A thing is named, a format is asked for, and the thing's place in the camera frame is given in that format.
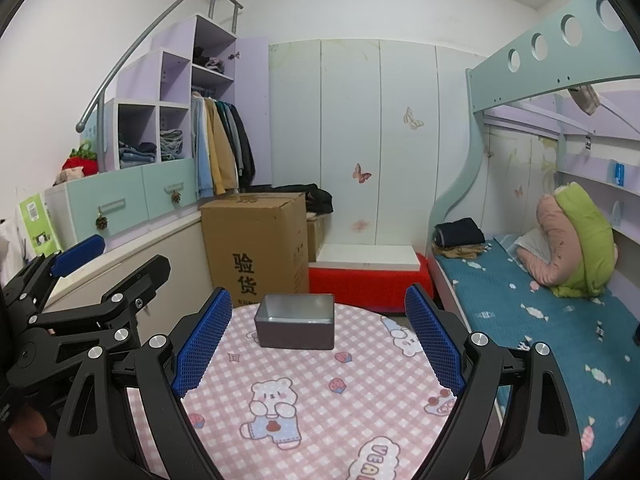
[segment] stair cabinet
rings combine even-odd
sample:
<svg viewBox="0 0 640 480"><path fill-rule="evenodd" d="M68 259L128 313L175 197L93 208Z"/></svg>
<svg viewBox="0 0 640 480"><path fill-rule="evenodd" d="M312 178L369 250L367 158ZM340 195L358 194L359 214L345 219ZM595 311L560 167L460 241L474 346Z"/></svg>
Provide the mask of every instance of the stair cabinet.
<svg viewBox="0 0 640 480"><path fill-rule="evenodd" d="M193 64L195 46L219 57L225 72ZM254 184L270 184L268 55L266 38L236 38L201 14L156 33L151 51L120 71L116 97L105 104L101 173L45 191L63 248L100 234L112 249L196 210L192 90L236 106L254 154ZM173 128L182 131L184 158L162 162L160 131ZM153 142L156 162L121 169L119 140Z"/></svg>

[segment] drawer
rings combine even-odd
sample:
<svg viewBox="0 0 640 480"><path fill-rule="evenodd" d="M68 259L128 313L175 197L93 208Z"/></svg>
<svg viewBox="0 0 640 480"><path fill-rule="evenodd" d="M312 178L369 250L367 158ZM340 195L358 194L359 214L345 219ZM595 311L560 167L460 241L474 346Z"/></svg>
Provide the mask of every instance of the drawer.
<svg viewBox="0 0 640 480"><path fill-rule="evenodd" d="M94 234L113 236L149 220L142 167L73 180L67 186L78 241ZM95 225L100 214L107 219L104 230L98 230Z"/></svg>
<svg viewBox="0 0 640 480"><path fill-rule="evenodd" d="M196 202L196 172L192 158L170 160L142 166L146 210L154 219ZM172 202L172 194L180 194L180 202Z"/></svg>

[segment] blue can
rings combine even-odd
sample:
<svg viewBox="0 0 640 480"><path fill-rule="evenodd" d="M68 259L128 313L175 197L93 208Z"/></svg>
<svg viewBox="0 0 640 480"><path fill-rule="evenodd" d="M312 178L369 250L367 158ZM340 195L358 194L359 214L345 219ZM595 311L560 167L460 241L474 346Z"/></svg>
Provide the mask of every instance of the blue can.
<svg viewBox="0 0 640 480"><path fill-rule="evenodd" d="M625 165L616 163L616 184L620 187L625 186Z"/></svg>

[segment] bunk bed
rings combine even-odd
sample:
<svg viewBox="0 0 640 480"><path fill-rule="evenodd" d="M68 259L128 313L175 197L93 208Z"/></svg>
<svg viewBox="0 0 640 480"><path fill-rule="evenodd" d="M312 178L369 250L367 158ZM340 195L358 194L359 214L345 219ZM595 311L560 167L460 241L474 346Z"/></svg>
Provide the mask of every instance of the bunk bed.
<svg viewBox="0 0 640 480"><path fill-rule="evenodd" d="M493 125L557 139L556 184L581 184L614 231L640 244L640 168L628 166L621 188L607 178L609 160L566 150L567 139L575 136L640 140L640 92L601 94L602 105L592 116L571 98L555 94L638 77L640 54L622 22L611 19L607 0L574 0L467 70L468 156L458 179L436 201L430 232L472 187L484 157L482 132ZM621 202L623 213L615 215ZM470 332L484 332L499 345L528 349L531 341L544 340L554 349L582 432L585 478L609 478L604 472L615 462L621 442L637 437L640 348L633 336L640 290L615 272L602 297L556 298L518 266L501 239L488 237L488 250L476 260L430 255L443 306L457 313ZM508 389L502 388L483 443L487 459L508 399Z"/></svg>

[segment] blue bed sheet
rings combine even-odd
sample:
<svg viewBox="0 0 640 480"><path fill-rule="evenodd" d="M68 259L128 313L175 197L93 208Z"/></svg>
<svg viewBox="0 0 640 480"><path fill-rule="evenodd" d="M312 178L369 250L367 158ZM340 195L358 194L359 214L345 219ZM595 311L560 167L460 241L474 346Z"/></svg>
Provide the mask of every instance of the blue bed sheet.
<svg viewBox="0 0 640 480"><path fill-rule="evenodd" d="M585 478L604 462L640 404L635 317L607 289L600 298L556 298L520 269L496 240L476 260L438 261L472 330L495 342L552 349L582 433ZM506 388L498 392L504 410Z"/></svg>

